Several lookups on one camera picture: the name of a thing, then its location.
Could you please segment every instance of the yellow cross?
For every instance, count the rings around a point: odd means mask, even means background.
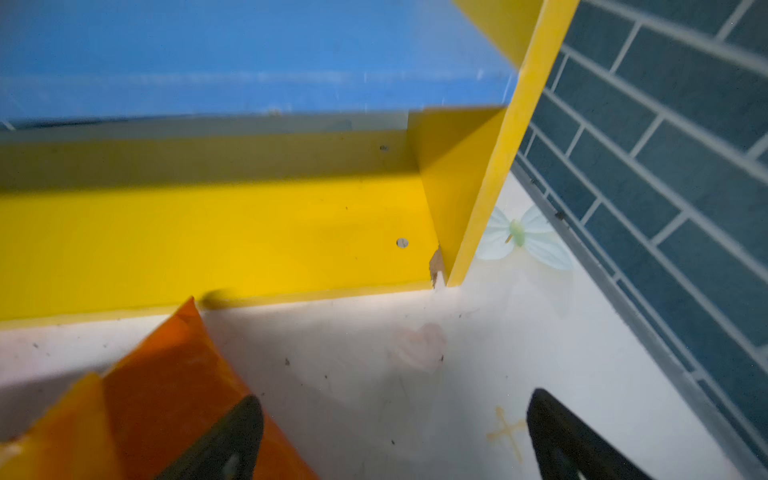
[[[515,450],[515,457],[517,458],[518,462],[520,462],[520,464],[522,465],[523,455],[520,453],[520,448],[518,448],[518,444],[515,441],[515,437],[512,436],[512,434],[515,433],[515,430],[522,430],[528,427],[525,424],[525,420],[521,420],[520,422],[517,422],[513,425],[509,425],[507,423],[507,420],[504,418],[504,409],[500,406],[496,407],[496,416],[498,417],[499,422],[502,423],[504,428],[499,430],[498,432],[488,433],[485,437],[488,439],[489,442],[498,440],[503,436],[509,437],[509,441],[512,442],[512,449]]]

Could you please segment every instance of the blue shelf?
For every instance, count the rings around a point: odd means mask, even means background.
[[[506,105],[450,0],[2,0],[0,120]]]

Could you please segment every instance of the yellow board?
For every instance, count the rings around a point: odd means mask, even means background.
[[[15,172],[0,180],[0,319],[432,286],[438,243],[404,131],[10,145],[0,159]]]
[[[433,111],[409,119],[409,141],[421,168],[448,286],[461,285],[466,277],[578,6],[578,0],[456,3],[522,66],[505,111]]]

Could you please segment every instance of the yellow bottom board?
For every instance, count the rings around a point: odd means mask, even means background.
[[[404,131],[6,145],[0,159],[3,320],[431,287],[438,241]]]

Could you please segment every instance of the snack package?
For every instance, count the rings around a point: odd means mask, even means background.
[[[194,299],[0,445],[0,480],[317,479],[210,341]]]

